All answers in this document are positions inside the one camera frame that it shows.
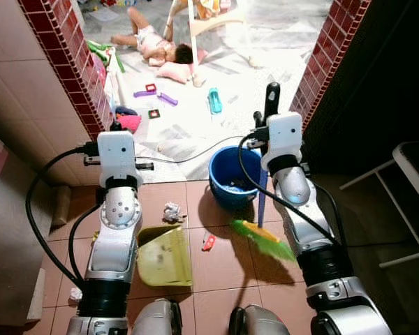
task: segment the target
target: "pink pillow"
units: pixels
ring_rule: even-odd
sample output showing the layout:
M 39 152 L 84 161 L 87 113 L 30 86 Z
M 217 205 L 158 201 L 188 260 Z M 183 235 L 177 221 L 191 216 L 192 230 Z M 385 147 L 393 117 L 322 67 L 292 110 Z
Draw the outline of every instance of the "pink pillow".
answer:
M 198 63 L 208 55 L 208 52 L 204 49 L 197 49 L 197 60 Z M 191 74 L 194 72 L 193 64 L 177 64 L 171 61 L 167 61 L 164 63 L 162 67 L 159 68 L 157 72 L 158 77 L 166 77 L 176 82 L 181 82 L 182 84 L 186 84 L 188 79 L 191 77 Z
M 141 116 L 139 115 L 124 115 L 118 118 L 122 128 L 128 128 L 132 133 L 136 132 L 141 123 Z

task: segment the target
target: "green broom bristles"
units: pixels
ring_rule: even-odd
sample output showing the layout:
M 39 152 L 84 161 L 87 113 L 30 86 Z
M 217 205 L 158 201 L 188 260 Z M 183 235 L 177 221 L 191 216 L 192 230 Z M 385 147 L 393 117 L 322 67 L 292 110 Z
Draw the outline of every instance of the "green broom bristles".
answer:
M 252 241 L 254 241 L 258 246 L 259 251 L 264 255 L 271 256 L 276 260 L 292 260 L 293 262 L 296 261 L 291 248 L 282 241 L 270 241 L 269 239 L 266 239 L 256 234 L 255 232 L 252 232 L 249 228 L 244 226 L 241 220 L 232 221 L 231 227 L 233 227 L 233 229 L 239 235 L 247 236 Z

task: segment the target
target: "floor tile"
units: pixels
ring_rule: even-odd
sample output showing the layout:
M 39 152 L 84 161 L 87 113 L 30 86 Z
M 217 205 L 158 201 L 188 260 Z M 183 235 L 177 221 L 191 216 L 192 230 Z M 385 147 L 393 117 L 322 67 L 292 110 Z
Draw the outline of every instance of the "floor tile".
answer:
M 196 334 L 226 335 L 231 311 L 250 304 L 262 306 L 257 287 L 194 293 Z
M 237 214 L 228 213 L 221 208 L 212 195 L 208 181 L 187 182 L 186 196 L 188 199 L 190 228 L 229 225 L 234 217 L 253 220 L 253 206 Z
M 51 241 L 48 242 L 48 246 L 61 262 L 65 261 L 68 252 L 67 241 Z M 63 275 L 47 255 L 43 256 L 41 268 L 45 270 L 43 307 L 54 307 Z
M 68 212 L 68 222 L 62 227 L 55 228 L 50 232 L 49 241 L 68 239 L 71 227 L 79 216 L 96 204 L 95 186 L 74 187 L 71 190 L 71 202 Z M 101 224 L 98 218 L 98 211 L 86 217 L 78 227 L 75 238 L 93 237 L 95 231 L 99 230 Z
M 230 227 L 212 227 L 216 242 L 210 251 L 202 251 L 206 231 L 189 230 L 194 292 L 257 285 L 247 238 Z
M 310 322 L 315 311 L 306 302 L 306 284 L 260 286 L 263 307 L 276 313 L 290 334 L 310 334 Z
M 163 222 L 163 211 L 167 202 L 178 204 L 180 212 L 188 214 L 185 183 L 146 184 L 138 190 L 138 198 L 141 202 L 144 228 L 167 224 Z M 182 226 L 188 228 L 187 218 Z
M 183 230 L 183 233 L 189 244 L 189 230 L 185 229 Z M 179 295 L 190 292 L 192 292 L 192 289 L 189 286 L 149 286 L 142 281 L 138 274 L 138 268 L 136 268 L 133 273 L 131 291 L 129 292 L 128 298 L 164 297 L 167 295 Z
M 75 306 L 56 307 L 51 335 L 67 334 L 68 324 L 74 315 L 76 315 Z
M 195 335 L 196 325 L 194 322 L 194 302 L 191 294 L 187 295 L 165 295 L 164 298 L 175 300 L 180 305 L 180 311 L 182 312 L 182 334 L 183 335 Z M 144 298 L 129 300 L 127 304 L 127 318 L 129 327 L 132 328 L 135 319 L 141 310 L 151 302 L 158 298 Z
M 267 191 L 274 193 L 272 178 L 268 179 Z M 258 222 L 258 206 L 259 206 L 259 195 L 253 201 L 254 206 L 254 222 Z M 264 209 L 264 222 L 281 221 L 281 214 L 274 208 L 273 199 L 265 196 L 265 209 Z
M 78 265 L 78 269 L 81 274 L 84 276 L 85 269 L 90 257 L 91 252 L 91 239 L 76 239 L 74 243 L 75 251 L 75 260 Z M 73 271 L 70 266 L 70 259 L 67 256 L 65 261 L 65 266 L 68 270 Z M 70 279 L 65 275 L 62 275 L 61 289 L 59 290 L 59 298 L 57 299 L 57 306 L 75 306 L 74 301 L 69 301 L 70 291 L 72 288 L 75 288 L 76 285 L 73 284 Z
M 43 308 L 42 318 L 38 322 L 24 326 L 23 335 L 48 335 L 51 333 L 51 326 L 53 324 L 55 307 Z
M 264 224 L 264 228 L 278 236 L 282 242 L 288 243 L 286 235 L 284 234 L 282 221 L 267 222 Z M 302 271 L 296 261 L 275 260 L 268 255 L 262 254 L 253 241 L 249 240 L 249 243 L 259 285 L 286 284 L 304 281 Z

